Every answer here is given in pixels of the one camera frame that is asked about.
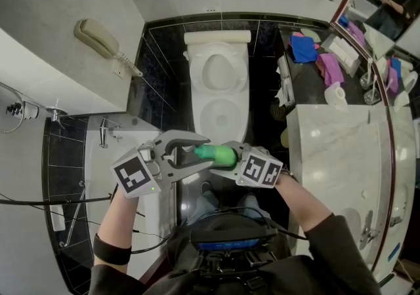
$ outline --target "toilet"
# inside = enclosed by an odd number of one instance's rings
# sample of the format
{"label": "toilet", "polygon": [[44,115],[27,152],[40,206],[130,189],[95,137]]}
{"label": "toilet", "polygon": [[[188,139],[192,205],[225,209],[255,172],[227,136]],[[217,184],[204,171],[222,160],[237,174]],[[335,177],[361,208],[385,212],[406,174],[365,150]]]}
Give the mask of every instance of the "toilet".
{"label": "toilet", "polygon": [[185,33],[196,133],[214,145],[243,142],[249,115],[250,31]]}

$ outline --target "toilet tank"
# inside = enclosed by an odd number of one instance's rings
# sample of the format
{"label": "toilet tank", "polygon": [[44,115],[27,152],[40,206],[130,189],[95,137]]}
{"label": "toilet tank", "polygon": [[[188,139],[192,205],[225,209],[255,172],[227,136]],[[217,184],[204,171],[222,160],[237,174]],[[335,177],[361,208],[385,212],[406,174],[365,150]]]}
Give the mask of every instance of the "toilet tank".
{"label": "toilet tank", "polygon": [[203,48],[213,42],[225,42],[236,49],[248,66],[248,43],[251,42],[249,30],[196,31],[184,34],[190,62],[192,57],[202,52]]}

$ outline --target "black sleeve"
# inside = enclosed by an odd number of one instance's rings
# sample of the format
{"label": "black sleeve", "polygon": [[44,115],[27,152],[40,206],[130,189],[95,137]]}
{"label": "black sleeve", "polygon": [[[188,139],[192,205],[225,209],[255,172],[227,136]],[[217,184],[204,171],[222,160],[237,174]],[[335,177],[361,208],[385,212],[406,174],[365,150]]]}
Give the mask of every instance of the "black sleeve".
{"label": "black sleeve", "polygon": [[406,0],[402,6],[404,13],[407,13],[410,18],[415,18],[420,10],[420,0]]}
{"label": "black sleeve", "polygon": [[331,215],[306,233],[315,264],[332,274],[346,294],[377,294],[381,291],[359,253],[347,221]]}
{"label": "black sleeve", "polygon": [[108,265],[92,267],[89,295],[141,295],[146,287],[134,277]]}

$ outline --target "pink towel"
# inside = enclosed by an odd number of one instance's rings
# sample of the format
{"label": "pink towel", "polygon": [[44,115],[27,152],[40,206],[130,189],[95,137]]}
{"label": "pink towel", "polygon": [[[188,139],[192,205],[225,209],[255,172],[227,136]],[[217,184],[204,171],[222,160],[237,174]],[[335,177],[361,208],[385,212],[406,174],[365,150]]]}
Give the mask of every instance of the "pink towel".
{"label": "pink towel", "polygon": [[393,93],[398,93],[398,72],[392,67],[389,67],[388,69],[388,84],[390,80],[392,80],[392,83],[389,86],[389,89],[393,91]]}
{"label": "pink towel", "polygon": [[344,77],[341,68],[334,54],[318,55],[317,63],[321,63],[325,70],[325,85],[329,87],[335,82],[344,83]]}
{"label": "pink towel", "polygon": [[365,35],[363,35],[363,32],[358,28],[358,26],[356,26],[355,24],[353,24],[351,21],[348,23],[348,31],[350,32],[351,35],[353,35],[353,37],[359,41],[359,43],[365,47],[366,43],[365,43]]}

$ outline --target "green object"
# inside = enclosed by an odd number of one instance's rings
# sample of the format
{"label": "green object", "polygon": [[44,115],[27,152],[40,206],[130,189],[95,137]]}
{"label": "green object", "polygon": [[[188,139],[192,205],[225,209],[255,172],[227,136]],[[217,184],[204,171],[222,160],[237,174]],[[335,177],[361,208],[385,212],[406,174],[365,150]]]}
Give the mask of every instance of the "green object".
{"label": "green object", "polygon": [[236,154],[228,146],[201,145],[194,149],[200,159],[215,160],[217,167],[232,167],[236,164]]}

